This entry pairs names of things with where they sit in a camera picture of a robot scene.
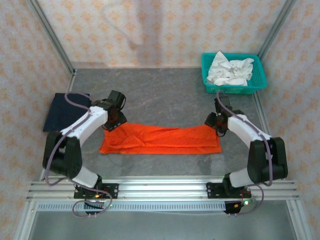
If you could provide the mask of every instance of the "cable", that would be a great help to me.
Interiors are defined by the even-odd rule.
[[[86,95],[86,94],[84,94],[84,93],[81,93],[81,92],[71,92],[71,91],[69,91],[69,92],[65,93],[65,95],[64,95],[64,99],[65,99],[69,104],[71,104],[71,105],[73,105],[73,106],[76,106],[76,107],[78,107],[78,108],[87,110],[87,116],[86,116],[81,122],[79,122],[77,125],[75,125],[73,128],[71,128],[69,131],[67,131],[67,132],[59,139],[59,141],[56,143],[56,145],[54,146],[54,148],[53,148],[53,150],[52,150],[52,152],[51,152],[51,154],[50,154],[50,156],[49,156],[49,159],[48,159],[48,161],[47,161],[47,165],[46,165],[46,168],[45,168],[45,174],[44,174],[45,182],[46,182],[46,184],[47,184],[48,186],[50,186],[50,187],[57,185],[59,182],[61,182],[61,181],[63,181],[63,180],[68,180],[67,177],[62,177],[62,178],[60,178],[59,180],[57,180],[57,181],[55,181],[55,182],[53,182],[53,183],[50,183],[50,182],[49,182],[50,166],[51,166],[51,163],[52,163],[52,161],[53,161],[53,158],[54,158],[54,155],[55,155],[57,149],[59,148],[59,146],[60,146],[60,144],[63,142],[63,140],[64,140],[70,133],[72,133],[75,129],[77,129],[77,128],[80,127],[83,123],[85,123],[85,122],[90,118],[90,116],[91,116],[91,110],[90,110],[90,108],[89,108],[89,107],[86,107],[86,106],[83,106],[83,105],[80,105],[80,104],[77,104],[77,103],[71,101],[71,100],[68,98],[68,95],[69,95],[69,94],[79,94],[79,95],[82,95],[82,96],[84,96],[84,97],[86,97],[86,98],[88,98],[88,99],[91,100],[91,97],[90,97],[90,96],[88,96],[88,95]],[[87,189],[87,190],[89,190],[89,191],[98,192],[98,193],[103,193],[103,194],[106,194],[106,195],[109,196],[110,202],[109,202],[108,206],[106,206],[106,207],[105,207],[102,211],[100,211],[99,213],[96,213],[96,212],[95,212],[95,213],[94,213],[94,216],[95,216],[95,217],[96,217],[97,215],[102,214],[102,213],[104,213],[105,211],[107,211],[107,209],[108,209],[108,208],[110,207],[110,205],[112,204],[112,200],[113,200],[113,199],[112,199],[112,196],[111,196],[111,194],[110,194],[109,192],[104,191],[104,190],[99,190],[99,189],[94,189],[94,188],[87,187],[87,186],[82,185],[82,184],[79,184],[78,182],[75,182],[75,181],[73,181],[73,180],[71,180],[71,179],[69,179],[69,181],[72,182],[72,183],[74,183],[74,184],[76,184],[76,185],[78,185],[78,186],[80,186],[80,187],[82,187],[82,188],[84,188],[84,189]],[[76,205],[79,204],[79,203],[87,203],[87,204],[89,203],[89,204],[90,204],[90,203],[92,203],[92,202],[93,202],[93,201],[89,201],[89,200],[80,200],[80,201],[77,201],[77,202],[73,205],[73,207],[72,207],[73,215],[76,216],[77,218],[90,218],[91,214],[89,214],[89,215],[77,215],[77,214],[75,213],[75,207],[76,207]],[[104,203],[104,202],[105,202],[105,201],[96,201],[96,203]]]
[[[240,203],[241,203],[241,205],[242,205],[242,204],[243,204],[242,201],[244,200],[244,192],[243,192],[243,191],[240,191],[240,192],[241,192],[241,202],[240,202]]]
[[[246,215],[246,214],[251,214],[253,213],[254,211],[256,211],[258,208],[261,207],[262,203],[264,202],[264,199],[265,199],[265,193],[264,193],[264,190],[263,188],[258,185],[258,184],[252,184],[252,185],[248,185],[248,187],[253,187],[253,186],[257,186],[258,188],[260,188],[261,190],[261,201],[258,203],[258,205],[256,207],[254,207],[253,209],[249,210],[249,211],[246,211],[246,212],[239,212],[239,213],[229,213],[228,215],[229,216],[238,216],[238,215]]]
[[[260,130],[258,128],[256,128],[255,125],[253,125],[251,122],[244,120],[242,117],[238,116],[237,114],[235,114],[234,112],[232,112],[230,109],[228,109],[222,102],[219,96],[219,93],[222,93],[223,96],[225,96],[225,93],[222,90],[218,90],[218,92],[216,93],[216,98],[219,102],[219,104],[221,105],[221,107],[226,110],[229,114],[231,114],[233,117],[241,120],[242,122],[244,122],[245,124],[247,124],[249,127],[251,127],[264,141],[264,144],[266,146],[266,152],[268,155],[268,163],[269,163],[269,183],[265,183],[263,182],[264,185],[266,185],[267,187],[270,187],[272,185],[273,182],[273,168],[272,168],[272,156],[271,156],[271,151],[270,151],[270,147],[268,144],[267,139],[265,138],[265,136],[263,134],[261,134]]]

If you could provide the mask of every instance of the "gray table surface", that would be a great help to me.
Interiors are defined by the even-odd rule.
[[[126,96],[122,112],[128,122],[163,127],[204,124],[215,111],[215,94],[206,93],[200,68],[79,69],[73,91],[105,99],[111,90]],[[242,110],[261,127],[252,95],[228,95],[233,109]],[[83,144],[83,163],[103,177],[223,176],[247,165],[249,150],[232,132],[220,139],[222,153],[199,155],[101,154],[104,130]]]

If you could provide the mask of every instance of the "navy towel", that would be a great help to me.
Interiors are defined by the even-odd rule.
[[[91,106],[91,100],[79,94],[68,94],[70,101],[86,107]],[[64,93],[56,93],[52,100],[49,112],[46,116],[43,131],[61,131],[76,122],[87,111],[73,106],[65,100]]]

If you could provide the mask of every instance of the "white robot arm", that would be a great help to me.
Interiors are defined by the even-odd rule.
[[[270,180],[270,176],[273,180],[286,178],[288,167],[284,141],[280,137],[273,138],[262,132],[242,111],[232,110],[227,96],[219,100],[223,107],[216,98],[216,113],[212,112],[205,124],[216,129],[217,135],[222,134],[220,137],[223,137],[227,130],[234,132],[249,148],[247,167],[224,176],[226,192],[232,188],[264,183]],[[270,156],[267,154],[267,148],[270,150]]]
[[[87,111],[75,123],[60,132],[50,132],[45,143],[43,167],[47,167],[48,159],[55,145],[64,136],[65,139],[54,154],[50,170],[88,188],[99,189],[98,185],[102,183],[102,179],[83,165],[81,146],[100,126],[112,131],[127,121],[121,112],[125,99],[126,97],[122,93],[111,91],[107,99],[92,103],[90,111]],[[82,125],[75,128],[88,117],[88,114],[90,114],[89,118]]]

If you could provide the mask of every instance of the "green plastic basket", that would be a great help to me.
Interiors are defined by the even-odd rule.
[[[247,81],[248,86],[236,86],[236,85],[214,85],[207,83],[207,76],[209,68],[216,56],[216,53],[204,53],[201,58],[201,70],[203,83],[205,85],[205,90],[207,93],[216,93],[218,90],[222,90],[226,94],[254,94],[259,89],[264,89],[267,87],[267,79],[262,67],[261,61],[258,56],[252,54],[242,54],[242,53],[224,53],[225,57],[231,60],[244,60],[251,58],[254,60],[252,77]]]

